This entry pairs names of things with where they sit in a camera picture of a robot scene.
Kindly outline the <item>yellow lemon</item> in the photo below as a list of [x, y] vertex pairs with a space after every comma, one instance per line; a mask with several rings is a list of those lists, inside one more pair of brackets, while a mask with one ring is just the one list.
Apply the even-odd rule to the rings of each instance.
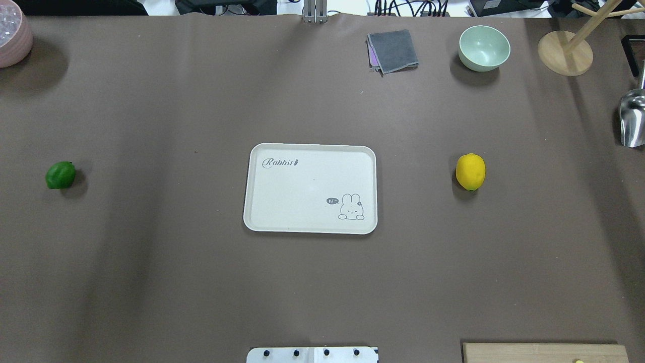
[[474, 153], [462, 155], [456, 164], [455, 176], [466, 191], [476, 191], [482, 186], [486, 177], [484, 159]]

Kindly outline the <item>green lemon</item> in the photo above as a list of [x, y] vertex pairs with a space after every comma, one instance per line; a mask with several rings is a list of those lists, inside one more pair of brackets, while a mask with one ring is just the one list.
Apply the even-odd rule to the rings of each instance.
[[70, 188], [76, 178], [76, 168], [69, 161], [53, 164], [45, 175], [45, 182], [49, 189]]

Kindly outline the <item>white rabbit tray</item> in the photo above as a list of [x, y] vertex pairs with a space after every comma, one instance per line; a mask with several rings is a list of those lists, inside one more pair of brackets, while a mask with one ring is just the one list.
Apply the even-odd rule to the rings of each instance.
[[256, 145], [249, 154], [243, 221], [258, 232], [373, 232], [375, 152], [352, 145]]

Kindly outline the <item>grey folded cloth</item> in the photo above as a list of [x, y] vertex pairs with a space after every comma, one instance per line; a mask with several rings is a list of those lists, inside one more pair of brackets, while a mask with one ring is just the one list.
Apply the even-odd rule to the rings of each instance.
[[419, 66], [408, 29], [368, 34], [369, 66], [382, 75]]

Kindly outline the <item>mint green bowl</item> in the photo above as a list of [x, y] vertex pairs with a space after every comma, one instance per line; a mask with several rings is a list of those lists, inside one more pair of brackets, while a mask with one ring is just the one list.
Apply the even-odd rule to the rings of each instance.
[[459, 37], [461, 63], [476, 72], [488, 72], [504, 64], [511, 53], [507, 37], [493, 27], [469, 27]]

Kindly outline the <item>wooden board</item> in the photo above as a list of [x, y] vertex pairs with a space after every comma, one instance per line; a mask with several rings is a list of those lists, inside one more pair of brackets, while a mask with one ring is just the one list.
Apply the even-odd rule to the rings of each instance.
[[463, 343], [465, 362], [629, 362], [619, 344]]

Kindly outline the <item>wooden stand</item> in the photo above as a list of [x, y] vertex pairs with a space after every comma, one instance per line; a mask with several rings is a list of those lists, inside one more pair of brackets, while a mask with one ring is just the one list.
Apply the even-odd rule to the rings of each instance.
[[644, 2], [638, 1], [638, 9], [615, 11], [620, 1], [607, 1], [599, 10], [589, 10], [576, 3], [575, 10], [590, 18], [576, 34], [569, 31], [553, 31], [544, 35], [538, 43], [539, 58], [552, 71], [564, 76], [578, 76], [588, 71], [594, 60], [594, 53], [586, 38], [606, 18], [644, 12]]

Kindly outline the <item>metal scoop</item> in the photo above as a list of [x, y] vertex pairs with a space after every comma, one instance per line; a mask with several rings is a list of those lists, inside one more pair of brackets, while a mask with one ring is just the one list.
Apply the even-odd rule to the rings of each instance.
[[640, 69], [638, 88], [620, 99], [620, 142], [625, 147], [644, 145], [644, 65]]

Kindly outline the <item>pink ribbed bowl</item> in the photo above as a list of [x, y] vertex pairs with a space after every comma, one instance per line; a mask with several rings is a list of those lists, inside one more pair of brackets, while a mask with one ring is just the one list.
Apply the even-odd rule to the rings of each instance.
[[21, 62], [32, 50], [34, 34], [14, 1], [1, 1], [1, 68]]

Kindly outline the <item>white metal base plate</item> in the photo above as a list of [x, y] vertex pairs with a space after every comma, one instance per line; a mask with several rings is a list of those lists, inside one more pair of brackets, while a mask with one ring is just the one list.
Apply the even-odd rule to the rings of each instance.
[[256, 347], [246, 362], [379, 362], [378, 349], [369, 346]]

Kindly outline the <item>black frame object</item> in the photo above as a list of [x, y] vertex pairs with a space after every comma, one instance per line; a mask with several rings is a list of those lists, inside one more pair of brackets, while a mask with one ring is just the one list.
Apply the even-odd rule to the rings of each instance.
[[620, 43], [632, 75], [639, 77], [643, 72], [644, 35], [625, 35]]

